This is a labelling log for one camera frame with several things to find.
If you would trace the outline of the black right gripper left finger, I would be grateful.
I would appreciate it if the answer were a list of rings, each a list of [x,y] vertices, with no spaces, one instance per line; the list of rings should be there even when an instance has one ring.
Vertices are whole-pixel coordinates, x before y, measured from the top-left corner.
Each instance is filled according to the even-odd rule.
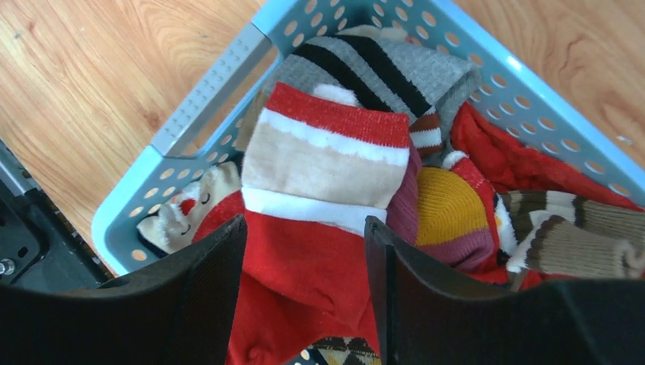
[[[1,288],[3,364],[223,364],[247,225],[237,215],[96,289]]]

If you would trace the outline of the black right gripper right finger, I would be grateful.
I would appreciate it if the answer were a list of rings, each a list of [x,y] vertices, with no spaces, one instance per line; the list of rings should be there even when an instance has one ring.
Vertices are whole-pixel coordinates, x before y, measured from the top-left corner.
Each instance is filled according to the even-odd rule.
[[[555,280],[513,292],[364,226],[385,364],[642,364],[644,283]]]

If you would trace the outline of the red beige christmas sock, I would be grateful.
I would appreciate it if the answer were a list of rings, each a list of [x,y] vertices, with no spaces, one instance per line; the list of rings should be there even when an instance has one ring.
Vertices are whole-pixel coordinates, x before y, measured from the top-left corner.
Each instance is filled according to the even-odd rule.
[[[408,116],[278,82],[241,173],[247,238],[228,364],[282,364],[327,337],[377,346],[364,225],[385,219],[410,156]]]

